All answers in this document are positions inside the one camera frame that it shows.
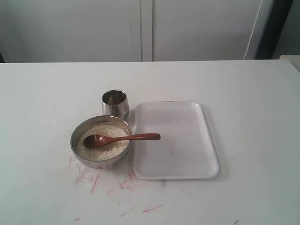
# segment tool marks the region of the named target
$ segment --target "wooden spoon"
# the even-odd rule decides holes
[[[131,135],[125,137],[107,137],[104,135],[91,135],[84,139],[83,144],[89,149],[99,148],[112,142],[124,140],[160,140],[160,135],[155,133]]]

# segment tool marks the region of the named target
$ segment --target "rice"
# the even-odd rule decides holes
[[[129,140],[126,140],[113,142],[95,149],[88,149],[84,146],[83,140],[90,135],[104,135],[107,137],[128,136],[123,129],[112,125],[96,125],[86,130],[77,141],[76,153],[81,158],[89,161],[101,161],[113,158],[120,154],[129,144]]]

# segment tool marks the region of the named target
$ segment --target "white wall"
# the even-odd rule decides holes
[[[138,4],[132,18],[129,2]],[[130,19],[138,20],[133,45]],[[0,0],[7,62],[138,61],[138,45],[138,0]]]
[[[265,23],[272,2],[263,1],[260,23]],[[154,61],[242,60],[262,0],[153,2]]]
[[[300,0],[293,1],[273,58],[281,55],[300,55]]]

